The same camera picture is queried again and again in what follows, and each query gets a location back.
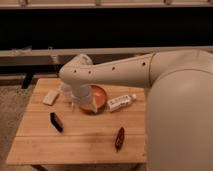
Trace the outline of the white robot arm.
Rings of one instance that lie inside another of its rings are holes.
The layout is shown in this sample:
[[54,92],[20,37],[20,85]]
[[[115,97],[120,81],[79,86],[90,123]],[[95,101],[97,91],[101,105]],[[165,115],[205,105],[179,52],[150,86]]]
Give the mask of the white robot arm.
[[213,171],[213,53],[150,53],[95,65],[78,55],[59,71],[77,104],[92,102],[92,84],[148,90],[147,171]]

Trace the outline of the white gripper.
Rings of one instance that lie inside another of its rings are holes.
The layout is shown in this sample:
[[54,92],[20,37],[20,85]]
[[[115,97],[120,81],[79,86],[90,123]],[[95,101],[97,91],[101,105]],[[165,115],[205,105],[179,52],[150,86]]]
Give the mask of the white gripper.
[[75,111],[76,104],[88,104],[92,102],[92,88],[90,85],[74,85],[71,87],[71,111]]

